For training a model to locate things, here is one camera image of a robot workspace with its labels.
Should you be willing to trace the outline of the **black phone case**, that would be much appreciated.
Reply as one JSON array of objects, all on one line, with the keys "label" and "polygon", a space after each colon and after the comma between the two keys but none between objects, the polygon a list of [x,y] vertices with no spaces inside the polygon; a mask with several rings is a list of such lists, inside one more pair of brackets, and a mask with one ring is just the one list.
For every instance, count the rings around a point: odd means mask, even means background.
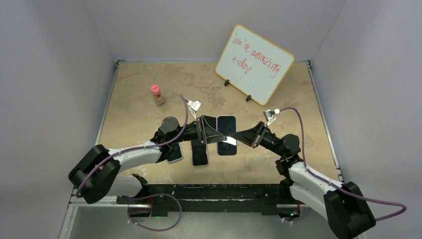
[{"label": "black phone case", "polygon": [[208,124],[209,127],[216,129],[216,118],[215,117],[203,115],[202,118],[203,118],[204,122],[206,122]]}]

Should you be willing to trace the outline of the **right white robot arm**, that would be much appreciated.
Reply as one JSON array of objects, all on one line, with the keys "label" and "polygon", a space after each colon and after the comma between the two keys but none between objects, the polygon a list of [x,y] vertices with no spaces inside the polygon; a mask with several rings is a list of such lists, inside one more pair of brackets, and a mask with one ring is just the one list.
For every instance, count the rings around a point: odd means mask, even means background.
[{"label": "right white robot arm", "polygon": [[287,134],[278,138],[263,122],[231,136],[252,148],[262,146],[279,155],[276,168],[285,177],[280,198],[287,203],[297,200],[308,205],[327,220],[337,238],[353,239],[376,225],[367,202],[351,196],[352,193],[362,196],[356,184],[342,184],[321,173],[310,173],[310,167],[299,157],[298,136]]}]

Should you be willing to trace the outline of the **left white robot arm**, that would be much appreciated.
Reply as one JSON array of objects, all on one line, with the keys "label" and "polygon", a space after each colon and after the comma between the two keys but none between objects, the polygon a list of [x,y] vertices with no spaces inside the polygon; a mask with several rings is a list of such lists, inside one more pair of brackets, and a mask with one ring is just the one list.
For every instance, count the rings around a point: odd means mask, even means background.
[{"label": "left white robot arm", "polygon": [[167,117],[153,138],[144,144],[123,149],[95,145],[71,170],[68,178],[76,189],[75,196],[93,204],[110,191],[120,172],[167,160],[174,152],[172,143],[197,140],[201,144],[210,144],[226,139],[204,117],[183,126],[175,117]]}]

